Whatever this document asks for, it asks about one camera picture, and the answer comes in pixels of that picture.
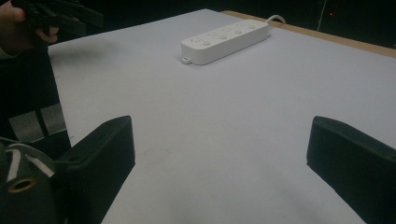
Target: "black object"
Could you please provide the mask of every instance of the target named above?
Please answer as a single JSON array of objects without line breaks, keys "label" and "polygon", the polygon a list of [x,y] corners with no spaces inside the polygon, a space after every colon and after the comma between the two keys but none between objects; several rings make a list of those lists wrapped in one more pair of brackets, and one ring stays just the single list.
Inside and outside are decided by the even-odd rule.
[{"label": "black object", "polygon": [[396,222],[395,149],[343,122],[315,117],[306,157],[365,222]]},{"label": "black object", "polygon": [[54,161],[0,188],[2,224],[99,224],[134,167],[130,117],[105,122]]},{"label": "black object", "polygon": [[38,50],[47,51],[48,45],[35,34],[36,28],[42,28],[46,35],[50,35],[52,26],[72,35],[84,36],[87,33],[84,22],[99,27],[104,23],[101,13],[84,7],[78,0],[12,0],[11,4],[26,13],[32,40]]}]

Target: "white power strip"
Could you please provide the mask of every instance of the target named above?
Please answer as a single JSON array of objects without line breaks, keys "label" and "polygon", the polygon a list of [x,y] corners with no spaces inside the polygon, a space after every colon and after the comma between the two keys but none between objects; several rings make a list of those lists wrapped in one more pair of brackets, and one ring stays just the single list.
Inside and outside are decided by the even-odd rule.
[{"label": "white power strip", "polygon": [[207,64],[263,41],[268,23],[244,20],[181,41],[183,63]]}]

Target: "white cable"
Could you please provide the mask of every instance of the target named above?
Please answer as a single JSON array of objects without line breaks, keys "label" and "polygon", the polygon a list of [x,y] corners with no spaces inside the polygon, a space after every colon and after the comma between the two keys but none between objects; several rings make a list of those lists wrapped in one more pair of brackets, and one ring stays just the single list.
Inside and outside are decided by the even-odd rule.
[{"label": "white cable", "polygon": [[6,141],[6,142],[10,142],[10,143],[19,143],[18,141],[15,141],[15,140],[12,140],[12,139],[9,139],[9,138],[5,138],[5,137],[2,137],[2,136],[0,136],[0,140]]},{"label": "white cable", "polygon": [[321,12],[321,14],[320,14],[320,19],[319,19],[319,24],[318,24],[318,29],[317,29],[317,31],[319,31],[319,29],[320,29],[321,19],[323,18],[323,12],[324,12],[324,8],[326,7],[326,4],[327,4],[327,0],[325,0],[325,1],[324,1],[324,4],[323,4],[323,8],[322,8],[322,12]]},{"label": "white cable", "polygon": [[271,16],[271,17],[268,18],[265,22],[268,23],[268,21],[272,21],[272,20],[274,20],[274,19],[278,19],[278,20],[282,21],[283,24],[286,24],[286,20],[283,19],[283,17],[281,17],[281,16],[279,16],[279,15]]}]

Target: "power cord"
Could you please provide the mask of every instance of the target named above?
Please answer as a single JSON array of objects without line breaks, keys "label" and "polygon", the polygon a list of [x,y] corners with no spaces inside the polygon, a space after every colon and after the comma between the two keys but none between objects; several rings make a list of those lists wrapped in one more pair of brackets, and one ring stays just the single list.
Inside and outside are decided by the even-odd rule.
[{"label": "power cord", "polygon": [[281,17],[281,16],[279,16],[279,15],[271,16],[271,17],[268,18],[265,22],[268,23],[268,21],[273,21],[274,19],[278,19],[278,20],[282,21],[283,24],[287,24],[287,23],[286,23],[286,20],[283,19],[283,17]]},{"label": "power cord", "polygon": [[322,20],[322,18],[323,18],[323,12],[324,12],[324,8],[326,7],[326,4],[327,4],[327,0],[324,1],[323,8],[322,8],[322,11],[321,11],[321,13],[320,13],[320,18],[319,18],[319,23],[318,23],[318,29],[317,29],[317,31],[319,31],[319,29],[320,29],[321,20]]}]

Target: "white surface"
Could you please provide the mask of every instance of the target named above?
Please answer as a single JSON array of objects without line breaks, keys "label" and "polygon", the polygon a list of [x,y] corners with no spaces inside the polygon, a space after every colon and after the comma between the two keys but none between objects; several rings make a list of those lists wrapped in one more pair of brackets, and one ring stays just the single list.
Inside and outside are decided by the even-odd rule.
[{"label": "white surface", "polygon": [[201,10],[49,49],[75,144],[131,115],[136,166],[104,223],[362,223],[306,165],[312,118],[396,147],[396,60],[272,36],[205,66],[180,41],[239,19]]},{"label": "white surface", "polygon": [[243,20],[181,41],[183,63],[207,64],[268,38],[268,23]]}]

